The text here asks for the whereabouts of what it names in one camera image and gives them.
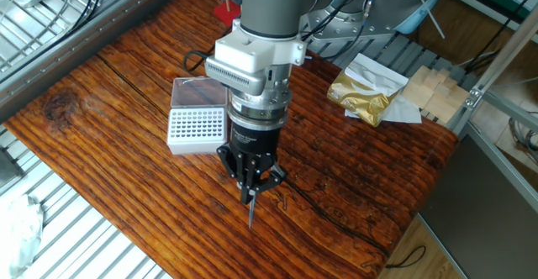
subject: clear plastic lid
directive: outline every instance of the clear plastic lid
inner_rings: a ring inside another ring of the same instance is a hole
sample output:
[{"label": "clear plastic lid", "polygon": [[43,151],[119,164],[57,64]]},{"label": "clear plastic lid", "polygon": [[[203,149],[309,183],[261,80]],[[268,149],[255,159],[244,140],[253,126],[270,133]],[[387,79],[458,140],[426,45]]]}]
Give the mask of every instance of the clear plastic lid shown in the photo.
[{"label": "clear plastic lid", "polygon": [[208,77],[176,78],[171,108],[222,107],[228,102],[228,88]]}]

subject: floor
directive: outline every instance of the floor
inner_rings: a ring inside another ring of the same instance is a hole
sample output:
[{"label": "floor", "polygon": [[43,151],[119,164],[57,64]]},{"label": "floor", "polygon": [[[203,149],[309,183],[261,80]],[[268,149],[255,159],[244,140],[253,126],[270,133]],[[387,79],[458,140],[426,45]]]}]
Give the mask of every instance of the floor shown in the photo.
[{"label": "floor", "polygon": [[[388,264],[402,262],[417,246],[425,245],[426,253],[416,265],[402,269],[385,269],[379,279],[459,279],[454,267],[446,259],[430,232],[416,218],[396,248]],[[420,257],[420,251],[415,252],[408,260],[413,262]]]}]

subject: needle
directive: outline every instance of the needle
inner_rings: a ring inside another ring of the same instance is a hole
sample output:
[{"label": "needle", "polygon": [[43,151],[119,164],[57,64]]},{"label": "needle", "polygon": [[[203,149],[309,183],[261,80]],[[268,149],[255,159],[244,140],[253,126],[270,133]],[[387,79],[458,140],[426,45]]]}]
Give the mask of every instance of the needle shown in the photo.
[{"label": "needle", "polygon": [[256,205],[256,194],[252,197],[251,212],[249,213],[249,229],[252,229],[252,219],[254,219],[254,206]]}]

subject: metal bracket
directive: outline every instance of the metal bracket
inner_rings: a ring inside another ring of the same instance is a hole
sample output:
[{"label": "metal bracket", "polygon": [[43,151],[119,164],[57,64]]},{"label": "metal bracket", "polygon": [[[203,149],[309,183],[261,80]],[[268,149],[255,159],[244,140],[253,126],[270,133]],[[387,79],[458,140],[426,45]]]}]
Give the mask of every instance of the metal bracket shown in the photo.
[{"label": "metal bracket", "polygon": [[482,100],[483,95],[484,92],[482,90],[478,90],[476,88],[472,89],[469,92],[469,97],[463,104],[463,107],[469,110],[474,110],[474,108],[476,108],[478,106],[478,103],[480,103],[480,101]]}]

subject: wooden block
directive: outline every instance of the wooden block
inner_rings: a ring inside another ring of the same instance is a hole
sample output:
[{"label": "wooden block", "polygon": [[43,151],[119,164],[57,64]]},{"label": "wooden block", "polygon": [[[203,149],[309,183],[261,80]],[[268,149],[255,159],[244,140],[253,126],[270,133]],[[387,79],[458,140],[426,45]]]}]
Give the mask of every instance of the wooden block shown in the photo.
[{"label": "wooden block", "polygon": [[426,77],[430,74],[430,72],[431,70],[428,69],[428,67],[421,66],[420,69],[418,69],[417,72],[414,73],[413,77],[410,78],[410,81],[415,82],[419,85],[422,85]]},{"label": "wooden block", "polygon": [[430,74],[426,77],[422,85],[429,88],[431,91],[434,91],[437,88],[437,85],[440,84],[440,78],[437,76],[437,70],[430,71]]},{"label": "wooden block", "polygon": [[425,110],[434,114],[445,123],[448,123],[457,112],[457,109],[449,103],[448,98],[443,97],[439,93],[434,93],[426,104]]},{"label": "wooden block", "polygon": [[450,104],[455,108],[460,108],[469,97],[469,92],[456,86],[452,88],[451,94],[448,96]]},{"label": "wooden block", "polygon": [[451,72],[447,69],[441,69],[439,70],[439,73],[437,75],[440,76],[440,78],[444,81],[445,79],[449,78],[451,76]]},{"label": "wooden block", "polygon": [[434,92],[425,106],[425,110],[434,114],[441,121],[448,123],[467,99],[469,93],[460,87],[453,87],[448,97]]},{"label": "wooden block", "polygon": [[419,108],[424,108],[434,92],[427,87],[409,82],[402,92],[403,97],[414,103]]},{"label": "wooden block", "polygon": [[448,97],[452,92],[452,89],[456,87],[456,84],[456,81],[448,77],[444,82],[437,85],[435,88],[435,93],[440,94],[442,97]]}]

